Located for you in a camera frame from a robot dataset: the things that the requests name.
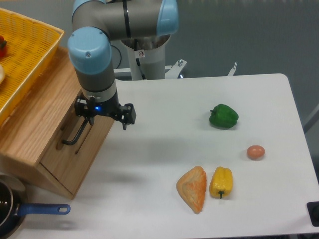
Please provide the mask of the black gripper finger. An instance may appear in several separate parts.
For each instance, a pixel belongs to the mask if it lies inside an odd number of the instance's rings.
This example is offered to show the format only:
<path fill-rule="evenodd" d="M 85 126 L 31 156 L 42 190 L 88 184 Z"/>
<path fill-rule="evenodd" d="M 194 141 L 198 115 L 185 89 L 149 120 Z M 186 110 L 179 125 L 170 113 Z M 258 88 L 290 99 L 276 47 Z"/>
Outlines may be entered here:
<path fill-rule="evenodd" d="M 84 97 L 77 97 L 74 104 L 75 113 L 78 117 L 84 117 L 90 125 L 94 124 L 95 98 L 89 100 Z"/>
<path fill-rule="evenodd" d="M 127 126 L 135 124 L 136 111 L 134 105 L 131 103 L 119 105 L 115 111 L 114 120 L 122 124 L 123 130 L 127 129 Z"/>

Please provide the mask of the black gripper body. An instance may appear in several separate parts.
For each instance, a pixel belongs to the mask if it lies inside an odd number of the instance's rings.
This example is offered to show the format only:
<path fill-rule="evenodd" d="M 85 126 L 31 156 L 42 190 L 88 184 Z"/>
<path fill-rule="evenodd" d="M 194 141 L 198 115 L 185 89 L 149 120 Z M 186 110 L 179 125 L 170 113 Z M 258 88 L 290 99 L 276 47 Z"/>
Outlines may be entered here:
<path fill-rule="evenodd" d="M 95 116 L 105 116 L 114 119 L 115 111 L 120 105 L 118 96 L 112 96 L 110 99 L 104 102 L 95 101 Z"/>

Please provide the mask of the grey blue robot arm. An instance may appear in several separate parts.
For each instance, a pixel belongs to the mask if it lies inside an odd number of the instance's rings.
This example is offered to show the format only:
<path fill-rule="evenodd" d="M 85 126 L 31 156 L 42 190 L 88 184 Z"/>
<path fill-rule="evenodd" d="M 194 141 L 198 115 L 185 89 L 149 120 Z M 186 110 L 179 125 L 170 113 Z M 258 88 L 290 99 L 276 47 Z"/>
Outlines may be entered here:
<path fill-rule="evenodd" d="M 134 106 L 118 100 L 110 42 L 170 35 L 178 27 L 175 0 L 75 1 L 67 47 L 83 93 L 77 115 L 110 117 L 123 127 L 134 124 Z"/>

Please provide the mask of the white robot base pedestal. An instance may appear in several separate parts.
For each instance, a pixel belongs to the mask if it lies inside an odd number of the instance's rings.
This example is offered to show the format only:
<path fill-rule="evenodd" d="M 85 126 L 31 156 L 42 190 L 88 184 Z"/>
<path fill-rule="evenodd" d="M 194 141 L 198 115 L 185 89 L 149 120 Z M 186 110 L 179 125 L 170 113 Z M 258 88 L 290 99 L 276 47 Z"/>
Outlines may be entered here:
<path fill-rule="evenodd" d="M 165 78 L 165 47 L 171 35 L 122 40 L 129 68 L 115 69 L 117 79 L 157 80 Z"/>

